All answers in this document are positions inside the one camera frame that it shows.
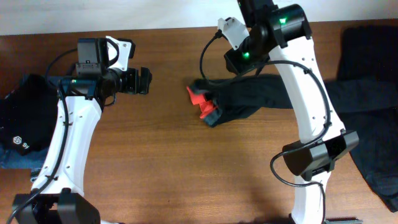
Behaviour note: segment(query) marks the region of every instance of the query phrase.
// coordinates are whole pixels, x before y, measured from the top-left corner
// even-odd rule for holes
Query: robotic arm
[[[283,183],[296,187],[292,223],[324,223],[326,183],[335,161],[358,145],[358,135],[345,129],[329,100],[303,9],[296,4],[279,9],[272,0],[238,0],[238,4],[251,30],[235,18],[218,21],[232,46],[224,55],[226,67],[239,75],[261,65],[276,65],[295,111],[300,141],[284,146],[271,160],[271,170]],[[282,156],[294,184],[281,179],[273,168]]]
[[[12,215],[18,223],[108,224],[83,198],[83,175],[91,137],[104,107],[116,101],[118,92],[148,93],[149,69],[141,68],[139,76],[138,70],[128,68],[134,50],[131,40],[108,36],[79,39],[77,77],[60,82],[58,118],[43,168],[31,194],[18,194],[14,199]],[[110,96],[113,103],[106,105]],[[57,209],[51,210],[55,203]]]

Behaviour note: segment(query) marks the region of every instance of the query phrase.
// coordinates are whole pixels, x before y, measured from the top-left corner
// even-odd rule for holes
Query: black strap
[[[117,52],[116,57],[112,60],[109,60],[109,66],[111,66],[119,60],[119,46],[117,44],[115,44],[115,42],[113,42],[110,39],[106,39],[106,41],[108,43],[110,43],[116,49],[116,52]]]

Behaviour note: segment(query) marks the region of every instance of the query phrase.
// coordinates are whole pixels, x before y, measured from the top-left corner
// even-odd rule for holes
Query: red fabric
[[[206,118],[207,115],[209,115],[215,109],[217,109],[217,107],[213,104],[213,102],[211,100],[206,101],[204,94],[196,95],[191,91],[191,89],[189,89],[188,86],[187,86],[187,90],[189,92],[189,96],[191,98],[192,104],[200,106],[200,110],[201,110],[200,118],[201,119]]]

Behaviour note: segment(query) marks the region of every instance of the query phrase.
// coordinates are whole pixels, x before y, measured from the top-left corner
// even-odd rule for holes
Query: tabletop
[[[398,25],[395,20],[311,23],[317,62],[334,79],[341,55],[341,33],[366,24]],[[132,39],[137,47],[130,67],[148,67],[148,95],[119,94],[94,131],[87,158],[85,198],[109,222],[238,223],[287,217],[294,189],[269,169],[272,156],[299,139],[292,110],[260,109],[248,119],[209,128],[190,102],[186,86],[200,77],[199,57],[215,27],[121,30],[0,37],[0,95],[26,73],[44,74],[78,38]],[[203,61],[210,78],[231,78],[216,40]],[[77,54],[62,58],[50,75],[64,75]],[[264,72],[276,73],[275,67]],[[275,168],[292,180],[282,160]],[[28,193],[29,170],[0,170],[0,223],[18,193]],[[350,155],[336,163],[326,189],[326,217],[356,217],[365,223],[398,223],[372,193]]]

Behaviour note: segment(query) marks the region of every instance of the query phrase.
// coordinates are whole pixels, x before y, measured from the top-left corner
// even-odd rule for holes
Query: white logo
[[[19,136],[15,136],[15,137],[12,139],[12,141],[13,141],[15,144],[20,144],[20,143],[22,143],[22,138],[19,137]]]
[[[24,147],[25,149],[28,149],[28,148],[29,148],[29,146],[28,146],[26,143],[24,143],[24,144],[22,145],[22,147]]]

